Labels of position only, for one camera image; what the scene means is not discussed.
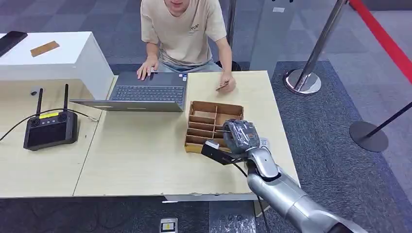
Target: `light wood tabletop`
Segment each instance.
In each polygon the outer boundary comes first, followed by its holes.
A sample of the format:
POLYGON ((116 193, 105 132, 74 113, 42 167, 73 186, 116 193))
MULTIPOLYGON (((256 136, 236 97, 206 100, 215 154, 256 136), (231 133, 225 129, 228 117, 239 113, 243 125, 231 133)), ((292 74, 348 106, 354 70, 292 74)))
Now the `light wood tabletop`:
MULTIPOLYGON (((81 80, 0 81, 0 137, 36 113, 38 94, 30 93, 37 87, 44 88, 43 111, 62 108, 66 83, 69 98, 92 98, 81 80)), ((76 104, 69 103, 69 108, 94 118, 101 114, 100 110, 76 104)), ((26 122, 0 142, 0 198, 72 196, 97 122, 78 115, 77 142, 38 151, 23 148, 26 122)))
POLYGON ((269 139, 275 162, 298 181, 267 72, 234 72, 233 76, 237 87, 224 95, 215 91, 220 73, 189 74, 183 113, 103 112, 74 195, 250 193, 245 178, 234 166, 185 152, 189 105, 194 100, 243 106, 244 119, 255 124, 260 137, 269 139))

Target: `man's right hand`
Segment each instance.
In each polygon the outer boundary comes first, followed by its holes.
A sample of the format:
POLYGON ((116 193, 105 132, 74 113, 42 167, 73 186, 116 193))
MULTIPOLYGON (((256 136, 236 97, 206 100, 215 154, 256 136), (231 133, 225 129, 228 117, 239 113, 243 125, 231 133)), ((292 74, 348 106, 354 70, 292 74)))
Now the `man's right hand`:
POLYGON ((147 76, 150 76, 152 67, 154 70, 157 70, 159 67, 159 60, 157 56, 148 56, 146 61, 142 64, 142 66, 137 70, 137 79, 141 79, 142 81, 147 76))

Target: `red rope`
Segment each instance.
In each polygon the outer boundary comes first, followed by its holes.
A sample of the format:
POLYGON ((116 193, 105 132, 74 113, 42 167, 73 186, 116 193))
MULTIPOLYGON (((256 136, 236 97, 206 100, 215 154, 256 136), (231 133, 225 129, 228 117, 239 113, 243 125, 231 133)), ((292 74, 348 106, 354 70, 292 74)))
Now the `red rope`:
POLYGON ((375 17, 373 17, 361 0, 350 0, 350 5, 358 12, 360 17, 368 26, 369 30, 371 30, 380 45, 382 45, 383 49, 385 49, 388 55, 392 58, 393 62, 412 83, 412 62, 406 54, 388 35, 388 33, 379 24, 375 17))

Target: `cardboard piece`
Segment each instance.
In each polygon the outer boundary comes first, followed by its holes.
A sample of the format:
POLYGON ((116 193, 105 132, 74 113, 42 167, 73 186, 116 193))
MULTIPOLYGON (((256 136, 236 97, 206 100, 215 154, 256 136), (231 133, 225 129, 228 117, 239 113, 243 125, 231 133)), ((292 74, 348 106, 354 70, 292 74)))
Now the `cardboard piece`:
POLYGON ((30 50, 30 52, 32 52, 32 57, 37 57, 38 55, 42 55, 45 52, 49 52, 58 47, 60 47, 60 45, 56 41, 52 41, 42 46, 39 46, 35 49, 30 50))
POLYGON ((220 144, 220 149, 230 152, 220 132, 229 119, 243 120, 243 107, 232 104, 193 101, 190 103, 188 130, 185 139, 186 152, 201 153, 207 140, 220 144))

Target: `beige t-shirt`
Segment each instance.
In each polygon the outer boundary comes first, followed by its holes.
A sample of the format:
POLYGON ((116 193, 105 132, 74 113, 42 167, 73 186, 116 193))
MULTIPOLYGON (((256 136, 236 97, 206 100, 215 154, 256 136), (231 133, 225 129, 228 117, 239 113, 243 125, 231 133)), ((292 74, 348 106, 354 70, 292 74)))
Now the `beige t-shirt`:
POLYGON ((160 58, 167 63, 193 66, 212 58, 207 37, 226 36, 219 0, 190 0, 179 17, 171 15, 164 0, 142 0, 142 40, 158 44, 160 58))

